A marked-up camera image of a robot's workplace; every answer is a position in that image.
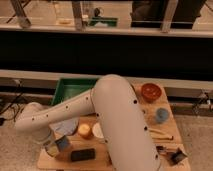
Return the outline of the silver blue gripper body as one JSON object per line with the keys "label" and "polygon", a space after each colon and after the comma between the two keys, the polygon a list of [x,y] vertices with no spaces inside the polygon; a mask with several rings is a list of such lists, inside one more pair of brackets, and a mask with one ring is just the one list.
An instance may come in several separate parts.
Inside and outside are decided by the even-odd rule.
{"label": "silver blue gripper body", "polygon": [[52,144],[47,146],[45,148],[45,151],[49,156],[56,157],[70,146],[71,144],[69,139],[66,136],[62,136],[61,138],[55,140]]}

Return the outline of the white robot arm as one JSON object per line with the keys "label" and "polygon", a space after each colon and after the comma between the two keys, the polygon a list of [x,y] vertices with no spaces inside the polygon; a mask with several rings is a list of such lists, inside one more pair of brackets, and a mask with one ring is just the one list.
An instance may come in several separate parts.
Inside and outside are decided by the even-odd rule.
{"label": "white robot arm", "polygon": [[119,75],[103,76],[93,88],[49,109],[24,112],[15,129],[41,131],[92,113],[98,116],[115,171],[164,171],[134,88]]}

